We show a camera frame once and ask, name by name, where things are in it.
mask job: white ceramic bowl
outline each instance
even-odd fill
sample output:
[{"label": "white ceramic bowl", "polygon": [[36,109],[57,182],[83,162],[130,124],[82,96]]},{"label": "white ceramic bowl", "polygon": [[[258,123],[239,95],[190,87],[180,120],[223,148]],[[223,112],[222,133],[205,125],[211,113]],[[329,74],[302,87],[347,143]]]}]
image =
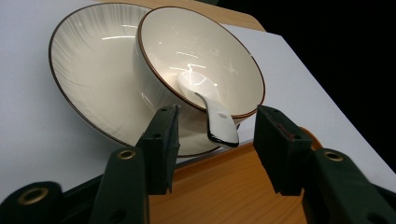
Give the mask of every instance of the white ceramic bowl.
[{"label": "white ceramic bowl", "polygon": [[[134,61],[134,37],[149,11],[118,3],[83,7],[58,24],[49,42],[49,66],[67,102],[92,127],[125,146],[137,143],[156,112],[142,100],[139,69],[131,66],[140,65]],[[217,148],[206,133],[185,128],[179,129],[179,142],[179,157]]]},{"label": "white ceramic bowl", "polygon": [[[263,102],[264,80],[251,54],[229,31],[202,14],[181,7],[153,9],[139,23],[135,41],[133,68],[142,99],[153,111],[180,105],[183,133],[206,133],[206,110],[203,103],[184,96],[177,83],[181,72],[194,71],[215,82],[219,101],[236,125],[255,114]],[[190,153],[183,150],[181,155]]]}]

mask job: dark green plastic part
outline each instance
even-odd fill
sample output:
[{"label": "dark green plastic part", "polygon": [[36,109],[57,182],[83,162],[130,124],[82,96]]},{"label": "dark green plastic part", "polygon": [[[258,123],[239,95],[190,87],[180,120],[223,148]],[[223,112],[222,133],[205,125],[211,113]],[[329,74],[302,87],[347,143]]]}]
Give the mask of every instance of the dark green plastic part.
[{"label": "dark green plastic part", "polygon": [[312,153],[312,139],[281,111],[259,105],[253,146],[262,166],[282,195],[300,195],[304,161]]},{"label": "dark green plastic part", "polygon": [[304,210],[308,223],[396,223],[396,213],[344,153],[323,148],[309,161]]},{"label": "dark green plastic part", "polygon": [[146,163],[148,194],[172,192],[178,142],[178,105],[159,109],[139,138],[136,146],[143,149]]},{"label": "dark green plastic part", "polygon": [[149,223],[145,159],[138,147],[114,151],[96,194],[90,219],[97,223]]},{"label": "dark green plastic part", "polygon": [[55,182],[36,182],[10,194],[0,205],[1,224],[53,224],[62,213],[63,194]]}]

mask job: brown rim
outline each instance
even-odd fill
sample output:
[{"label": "brown rim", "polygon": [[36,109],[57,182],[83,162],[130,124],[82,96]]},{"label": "brown rim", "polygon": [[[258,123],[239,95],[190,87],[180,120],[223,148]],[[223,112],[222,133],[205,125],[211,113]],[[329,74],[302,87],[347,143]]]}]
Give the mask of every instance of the brown rim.
[{"label": "brown rim", "polygon": [[[213,21],[212,19],[208,18],[207,16],[205,16],[202,13],[190,10],[188,8],[184,8],[184,7],[157,7],[152,9],[150,12],[148,12],[146,15],[143,16],[142,20],[139,22],[139,25],[137,27],[137,31],[136,31],[136,37],[138,37],[138,44],[139,44],[139,48],[140,51],[146,61],[146,63],[148,64],[149,69],[152,71],[152,73],[155,75],[156,78],[158,78],[158,80],[161,81],[161,83],[166,87],[166,89],[168,89],[169,91],[171,91],[175,96],[177,96],[177,98],[179,98],[180,100],[182,100],[183,102],[185,102],[188,105],[191,105],[192,107],[206,112],[206,109],[189,101],[187,98],[185,98],[182,94],[180,94],[179,92],[175,91],[170,85],[168,85],[168,83],[160,76],[160,74],[157,72],[157,70],[154,68],[154,66],[152,65],[152,63],[149,60],[148,55],[146,54],[146,51],[144,50],[144,46],[142,43],[142,25],[143,22],[145,21],[146,17],[151,14],[152,12],[157,11],[158,9],[163,9],[163,8],[180,8],[180,9],[184,9],[193,13],[196,13],[198,15],[203,16],[204,18],[207,18],[208,20],[212,21],[213,23],[215,23],[216,25],[218,25],[219,27],[221,27],[222,29],[224,29],[229,35],[231,35],[236,41],[239,42],[239,44],[244,47],[245,51],[250,55],[250,58],[253,60],[253,62],[256,64],[256,67],[259,69],[261,78],[262,78],[262,86],[263,86],[263,91],[262,91],[262,99],[260,101],[260,105],[262,105],[262,102],[264,101],[264,97],[265,97],[265,82],[264,82],[264,78],[262,76],[262,70],[260,69],[260,67],[257,65],[256,60],[253,58],[252,54],[250,53],[250,51],[245,47],[245,45],[235,36],[233,35],[230,31],[228,31],[227,29],[225,29],[221,24],[219,24],[216,21]],[[247,112],[246,114],[241,114],[241,115],[231,115],[233,117],[233,119],[243,119],[243,118],[248,118],[250,116],[252,116],[253,114],[255,114],[257,112],[257,107],[255,107],[253,110]]]},{"label": "brown rim", "polygon": [[[102,134],[105,135],[106,137],[112,139],[113,141],[115,141],[115,142],[117,142],[117,143],[119,143],[119,144],[121,144],[121,145],[124,145],[124,146],[129,147],[130,144],[128,144],[128,143],[126,143],[126,142],[123,142],[123,141],[121,141],[120,139],[118,139],[117,137],[113,136],[112,134],[110,134],[110,133],[104,131],[102,128],[98,127],[98,126],[95,125],[93,122],[91,122],[84,114],[81,113],[81,111],[79,111],[79,109],[78,109],[78,108],[74,105],[74,103],[70,100],[70,98],[68,97],[68,95],[64,92],[64,90],[63,90],[61,84],[59,83],[58,78],[56,77],[56,73],[55,73],[55,70],[54,70],[53,64],[52,64],[52,58],[51,58],[52,43],[53,43],[54,37],[56,36],[56,34],[57,34],[59,28],[62,26],[62,24],[63,24],[67,19],[69,19],[70,17],[74,16],[76,13],[78,13],[78,12],[81,11],[81,10],[84,10],[84,9],[86,9],[86,8],[89,8],[89,7],[99,7],[99,6],[103,6],[103,5],[129,5],[129,6],[136,6],[136,7],[148,8],[148,9],[150,9],[150,11],[149,11],[147,14],[149,14],[152,10],[155,10],[155,9],[150,8],[150,7],[144,7],[144,6],[140,6],[140,5],[137,5],[137,4],[127,4],[127,3],[101,3],[101,4],[94,4],[94,5],[89,5],[89,6],[86,6],[86,7],[81,7],[81,8],[79,8],[79,9],[77,9],[77,10],[75,10],[75,11],[69,13],[67,16],[65,16],[65,17],[57,24],[57,26],[55,27],[54,31],[53,31],[52,34],[51,34],[51,38],[50,38],[50,41],[49,41],[49,50],[48,50],[48,56],[49,56],[49,69],[50,69],[50,71],[51,71],[51,74],[52,74],[52,77],[53,77],[53,79],[54,79],[54,81],[55,81],[55,84],[56,84],[56,86],[58,87],[58,89],[60,90],[62,96],[64,97],[64,99],[66,100],[66,102],[69,103],[69,104],[72,106],[72,108],[78,113],[78,115],[79,115],[81,118],[83,118],[83,120],[85,120],[85,121],[86,121],[88,124],[90,124],[95,130],[99,131],[100,133],[102,133]],[[264,95],[265,95],[265,94],[262,95],[261,104],[262,104],[262,102],[263,102]],[[253,115],[255,112],[256,112],[256,109],[255,109],[254,111],[250,112],[249,114],[250,114],[250,115]],[[244,116],[242,116],[242,117],[233,116],[233,118],[239,119],[239,118],[243,118]],[[203,156],[203,155],[208,154],[208,153],[210,153],[210,152],[213,152],[213,151],[215,151],[215,150],[217,150],[217,149],[219,149],[219,147],[212,147],[212,148],[210,148],[210,149],[208,149],[207,151],[202,152],[202,153],[189,154],[189,155],[177,155],[177,157],[178,157],[178,158],[191,158],[191,157]]]}]

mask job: black background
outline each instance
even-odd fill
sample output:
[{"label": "black background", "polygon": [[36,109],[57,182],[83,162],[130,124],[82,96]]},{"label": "black background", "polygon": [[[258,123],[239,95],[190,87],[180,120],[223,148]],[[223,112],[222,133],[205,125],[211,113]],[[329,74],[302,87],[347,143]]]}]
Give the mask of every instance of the black background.
[{"label": "black background", "polygon": [[219,0],[218,6],[252,15],[267,32],[282,35],[396,171],[396,8],[392,0]]}]

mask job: bowl rim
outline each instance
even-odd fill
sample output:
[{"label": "bowl rim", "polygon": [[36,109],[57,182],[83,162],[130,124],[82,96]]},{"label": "bowl rim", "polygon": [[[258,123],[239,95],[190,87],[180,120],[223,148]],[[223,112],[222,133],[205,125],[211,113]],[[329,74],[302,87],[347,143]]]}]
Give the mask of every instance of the bowl rim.
[{"label": "bowl rim", "polygon": [[[264,81],[264,77],[262,75],[262,70],[260,69],[259,65],[257,64],[255,58],[252,56],[252,54],[250,53],[250,51],[248,50],[248,48],[235,36],[233,35],[229,30],[227,30],[224,26],[222,26],[220,23],[213,21],[212,19],[210,19],[209,17],[207,17],[206,15],[191,10],[189,8],[184,8],[184,7],[157,7],[152,9],[151,11],[149,11],[147,14],[145,14],[142,18],[142,20],[139,22],[139,25],[137,27],[136,30],[136,38],[138,40],[138,47],[140,48],[140,51],[142,53],[142,56],[145,60],[145,62],[147,63],[149,69],[151,70],[151,72],[155,75],[156,78],[158,78],[158,80],[161,81],[161,83],[166,87],[166,89],[168,89],[170,92],[172,92],[177,98],[179,98],[180,100],[182,100],[183,102],[185,102],[186,104],[192,106],[195,109],[198,109],[202,112],[206,112],[206,109],[193,103],[192,101],[188,100],[184,95],[182,95],[181,93],[179,93],[178,91],[176,91],[172,86],[170,86],[162,77],[161,75],[157,72],[157,70],[154,68],[153,64],[150,62],[149,56],[147,55],[146,51],[144,50],[144,45],[142,42],[142,26],[143,23],[145,22],[147,16],[149,16],[151,13],[156,12],[157,10],[162,10],[162,9],[166,9],[166,8],[177,8],[177,9],[182,9],[182,10],[186,10],[192,13],[196,13],[208,20],[210,20],[211,22],[215,23],[215,25],[217,25],[219,28],[222,28],[223,30],[225,30],[231,37],[233,37],[233,39],[235,39],[237,42],[239,42],[239,44],[245,49],[245,51],[250,55],[251,60],[254,62],[254,64],[256,64],[256,67],[259,70],[259,73],[261,75],[261,79],[262,79],[262,99],[260,101],[260,105],[262,105],[262,102],[264,101],[265,98],[265,93],[266,93],[266,88],[265,88],[265,81]],[[245,114],[238,114],[238,115],[231,115],[231,117],[233,119],[245,119],[250,117],[251,115],[255,114],[257,112],[257,107],[255,107],[253,110],[245,113]]]}]

